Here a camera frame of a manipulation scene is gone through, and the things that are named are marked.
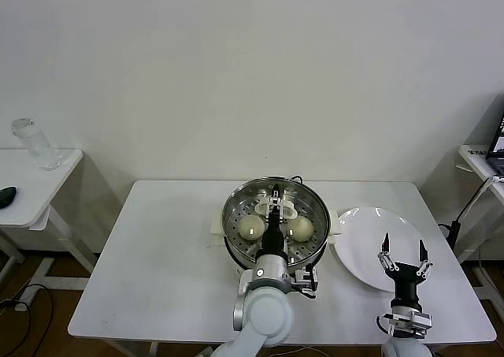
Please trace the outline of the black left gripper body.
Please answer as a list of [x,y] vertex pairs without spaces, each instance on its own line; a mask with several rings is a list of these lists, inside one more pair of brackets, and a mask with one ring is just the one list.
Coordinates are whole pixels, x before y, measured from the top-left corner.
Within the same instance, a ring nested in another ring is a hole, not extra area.
[[280,230],[280,214],[271,213],[268,227],[261,238],[261,248],[258,257],[263,255],[277,255],[284,257],[284,235]]

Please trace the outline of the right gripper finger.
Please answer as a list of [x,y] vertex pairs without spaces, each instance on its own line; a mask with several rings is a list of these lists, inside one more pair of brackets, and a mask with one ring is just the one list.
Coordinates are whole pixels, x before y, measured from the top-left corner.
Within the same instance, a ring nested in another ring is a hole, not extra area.
[[390,240],[388,232],[386,233],[384,241],[381,244],[381,251],[378,254],[378,259],[380,260],[380,264],[386,272],[398,271],[398,266],[390,256]]
[[417,276],[420,278],[426,278],[433,263],[429,260],[428,250],[425,247],[423,240],[419,240],[419,263],[420,265],[417,269]]

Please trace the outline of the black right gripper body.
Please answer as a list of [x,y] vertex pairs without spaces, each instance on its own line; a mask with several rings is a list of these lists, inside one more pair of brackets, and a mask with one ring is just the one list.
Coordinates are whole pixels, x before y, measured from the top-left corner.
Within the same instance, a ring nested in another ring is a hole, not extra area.
[[425,281],[422,274],[418,274],[419,267],[397,262],[396,268],[386,268],[385,274],[393,280],[395,297],[391,301],[392,307],[419,307],[417,286]]

